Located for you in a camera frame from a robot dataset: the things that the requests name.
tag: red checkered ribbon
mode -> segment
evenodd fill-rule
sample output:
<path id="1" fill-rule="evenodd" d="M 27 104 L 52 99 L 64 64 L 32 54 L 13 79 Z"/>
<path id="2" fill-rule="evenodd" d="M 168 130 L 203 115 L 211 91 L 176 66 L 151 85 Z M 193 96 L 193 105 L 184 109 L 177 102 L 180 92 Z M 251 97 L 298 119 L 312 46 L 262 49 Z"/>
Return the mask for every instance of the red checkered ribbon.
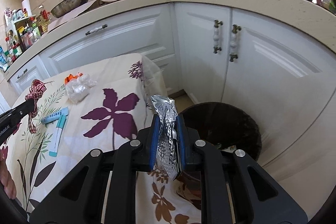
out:
<path id="1" fill-rule="evenodd" d="M 30 133 L 36 133 L 36 127 L 33 124 L 33 118 L 37 115 L 37 101 L 42 97 L 43 93 L 47 90 L 45 87 L 46 83 L 41 82 L 38 79 L 35 79 L 31 83 L 29 88 L 29 94 L 25 96 L 25 100 L 34 99 L 34 111 L 29 113 L 28 117 L 28 126 Z"/>

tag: orange plastic bag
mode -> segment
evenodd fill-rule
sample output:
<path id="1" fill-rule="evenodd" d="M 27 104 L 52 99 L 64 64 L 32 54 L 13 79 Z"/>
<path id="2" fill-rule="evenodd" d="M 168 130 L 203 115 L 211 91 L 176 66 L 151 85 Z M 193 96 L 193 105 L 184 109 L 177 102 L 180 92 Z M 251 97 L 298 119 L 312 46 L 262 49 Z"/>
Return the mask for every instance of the orange plastic bag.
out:
<path id="1" fill-rule="evenodd" d="M 67 84 L 70 82 L 72 79 L 77 79 L 78 77 L 82 76 L 83 74 L 81 72 L 77 73 L 75 76 L 70 74 L 67 78 L 64 79 L 64 84 Z"/>

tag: trash can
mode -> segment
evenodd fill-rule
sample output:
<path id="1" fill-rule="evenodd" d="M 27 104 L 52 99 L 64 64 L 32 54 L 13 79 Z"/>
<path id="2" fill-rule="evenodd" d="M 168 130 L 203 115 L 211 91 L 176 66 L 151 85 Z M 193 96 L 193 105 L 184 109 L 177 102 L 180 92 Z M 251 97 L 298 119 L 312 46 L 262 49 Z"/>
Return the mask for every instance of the trash can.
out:
<path id="1" fill-rule="evenodd" d="M 191 106 L 181 112 L 187 127 L 196 129 L 199 137 L 224 150 L 233 145 L 254 160 L 261 151 L 261 136 L 256 122 L 234 106 L 209 102 Z M 182 172 L 178 178 L 194 196 L 201 197 L 199 172 Z M 199 204 L 192 202 L 196 208 Z"/>

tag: crinkled aluminum foil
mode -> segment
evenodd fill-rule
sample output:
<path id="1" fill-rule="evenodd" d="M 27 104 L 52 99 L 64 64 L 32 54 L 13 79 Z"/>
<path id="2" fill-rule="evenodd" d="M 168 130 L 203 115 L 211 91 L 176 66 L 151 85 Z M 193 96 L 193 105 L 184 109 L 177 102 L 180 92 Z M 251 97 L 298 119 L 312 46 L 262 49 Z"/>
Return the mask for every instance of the crinkled aluminum foil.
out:
<path id="1" fill-rule="evenodd" d="M 160 135 L 157 143 L 156 158 L 166 170 L 169 178 L 175 179 L 178 174 L 174 139 L 177 111 L 175 101 L 165 96 L 152 95 L 153 106 L 160 118 Z"/>

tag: cabinet handle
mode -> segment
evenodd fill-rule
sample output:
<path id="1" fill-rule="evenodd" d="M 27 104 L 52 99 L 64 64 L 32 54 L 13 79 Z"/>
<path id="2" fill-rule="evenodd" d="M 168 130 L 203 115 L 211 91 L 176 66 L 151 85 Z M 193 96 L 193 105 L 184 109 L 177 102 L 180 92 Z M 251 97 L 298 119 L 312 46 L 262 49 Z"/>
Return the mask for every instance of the cabinet handle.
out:
<path id="1" fill-rule="evenodd" d="M 213 53 L 216 54 L 218 51 L 221 51 L 222 48 L 219 46 L 219 26 L 223 26 L 223 22 L 215 20 L 215 30 L 213 34 Z"/>
<path id="2" fill-rule="evenodd" d="M 23 74 L 18 75 L 17 78 L 19 79 L 20 77 L 22 77 L 27 71 L 28 71 L 28 69 L 25 69 L 25 70 L 23 71 Z"/>
<path id="3" fill-rule="evenodd" d="M 107 28 L 107 27 L 108 27 L 107 24 L 102 25 L 101 27 L 97 27 L 97 28 L 94 28 L 94 29 L 91 30 L 91 31 L 88 31 L 85 35 L 89 35 L 89 34 L 98 32 L 98 31 L 103 30 L 103 29 L 105 29 L 105 28 Z"/>
<path id="4" fill-rule="evenodd" d="M 231 41 L 230 41 L 230 62 L 233 62 L 235 59 L 238 59 L 238 52 L 237 52 L 237 33 L 241 31 L 241 26 L 236 24 L 232 25 L 232 34 L 231 34 Z"/>

